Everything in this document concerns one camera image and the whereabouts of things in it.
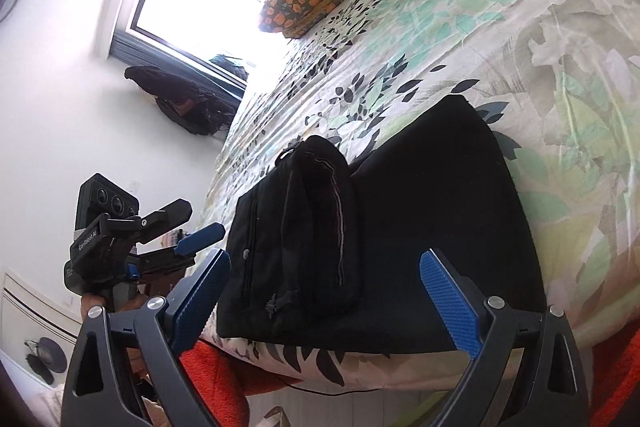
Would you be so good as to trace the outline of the black pants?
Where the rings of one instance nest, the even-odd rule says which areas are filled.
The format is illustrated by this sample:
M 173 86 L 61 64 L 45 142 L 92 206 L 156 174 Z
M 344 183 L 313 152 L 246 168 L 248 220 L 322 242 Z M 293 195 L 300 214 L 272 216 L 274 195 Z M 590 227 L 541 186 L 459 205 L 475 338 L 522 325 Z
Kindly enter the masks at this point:
M 498 141 L 460 95 L 354 162 L 320 136 L 282 152 L 236 203 L 217 333 L 374 355 L 449 351 L 420 277 L 430 248 L 484 295 L 546 307 Z

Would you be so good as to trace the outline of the orange fluffy rug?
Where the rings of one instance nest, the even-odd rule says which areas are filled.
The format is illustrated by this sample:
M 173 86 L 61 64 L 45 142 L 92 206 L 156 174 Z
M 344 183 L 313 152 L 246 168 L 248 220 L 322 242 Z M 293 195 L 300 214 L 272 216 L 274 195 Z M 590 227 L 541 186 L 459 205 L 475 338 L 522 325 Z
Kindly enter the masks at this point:
M 639 323 L 627 324 L 592 352 L 590 424 L 639 424 Z M 195 389 L 221 426 L 250 423 L 250 395 L 274 392 L 297 383 L 295 378 L 269 373 L 198 341 L 180 362 Z

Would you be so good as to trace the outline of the white drawer cabinet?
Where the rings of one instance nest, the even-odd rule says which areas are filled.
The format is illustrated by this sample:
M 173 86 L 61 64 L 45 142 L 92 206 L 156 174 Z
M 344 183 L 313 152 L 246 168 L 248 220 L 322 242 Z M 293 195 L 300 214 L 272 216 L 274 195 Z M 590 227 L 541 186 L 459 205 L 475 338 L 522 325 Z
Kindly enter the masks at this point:
M 78 312 L 1 270 L 1 354 L 31 379 L 48 387 L 64 383 L 80 328 Z

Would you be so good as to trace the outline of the floral bed cover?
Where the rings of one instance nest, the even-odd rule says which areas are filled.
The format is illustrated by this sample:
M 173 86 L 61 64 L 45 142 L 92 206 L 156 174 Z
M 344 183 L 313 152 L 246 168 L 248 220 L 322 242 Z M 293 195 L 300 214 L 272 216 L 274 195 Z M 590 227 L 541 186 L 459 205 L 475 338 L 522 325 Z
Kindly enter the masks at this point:
M 250 83 L 203 218 L 203 336 L 272 373 L 452 387 L 427 249 L 592 347 L 639 314 L 639 0 L 346 0 Z

